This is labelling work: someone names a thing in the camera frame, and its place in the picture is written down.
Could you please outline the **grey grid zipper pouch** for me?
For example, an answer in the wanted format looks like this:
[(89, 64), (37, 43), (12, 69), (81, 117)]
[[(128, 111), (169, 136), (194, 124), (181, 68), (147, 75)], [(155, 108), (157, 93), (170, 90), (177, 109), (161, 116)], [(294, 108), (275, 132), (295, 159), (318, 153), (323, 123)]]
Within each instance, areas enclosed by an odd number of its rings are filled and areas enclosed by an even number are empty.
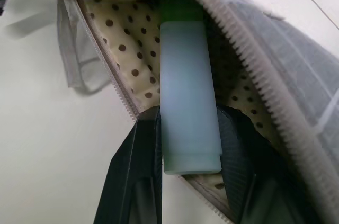
[[(125, 106), (139, 112), (131, 91), (71, 0)], [(339, 224), (339, 59), (284, 18), (250, 0), (196, 0), (211, 15), (249, 73), (288, 153), (301, 171), (325, 224)], [(58, 38), (70, 87), (82, 86), (69, 13), (58, 4)]]

